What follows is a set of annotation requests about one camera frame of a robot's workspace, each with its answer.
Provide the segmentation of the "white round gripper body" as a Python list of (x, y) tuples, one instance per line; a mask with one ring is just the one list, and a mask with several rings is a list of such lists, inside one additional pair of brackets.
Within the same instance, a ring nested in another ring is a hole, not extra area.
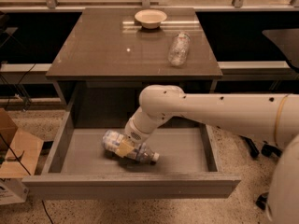
[(142, 133), (139, 131), (132, 119), (129, 119), (126, 123), (124, 133), (136, 144), (142, 144), (150, 137), (148, 133)]

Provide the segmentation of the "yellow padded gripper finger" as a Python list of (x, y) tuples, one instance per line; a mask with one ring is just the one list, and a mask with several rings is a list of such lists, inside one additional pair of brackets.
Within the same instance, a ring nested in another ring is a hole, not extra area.
[(133, 151), (135, 148), (134, 143), (127, 137), (122, 138), (120, 141), (115, 154), (118, 155), (119, 157), (123, 158), (127, 154), (129, 154), (131, 151)]

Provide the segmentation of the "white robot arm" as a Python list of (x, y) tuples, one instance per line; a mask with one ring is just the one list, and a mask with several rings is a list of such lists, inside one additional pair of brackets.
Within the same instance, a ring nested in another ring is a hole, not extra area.
[(187, 94), (177, 86), (151, 85), (140, 93), (124, 133), (140, 144), (173, 117), (281, 148), (265, 212), (272, 224), (299, 224), (298, 94)]

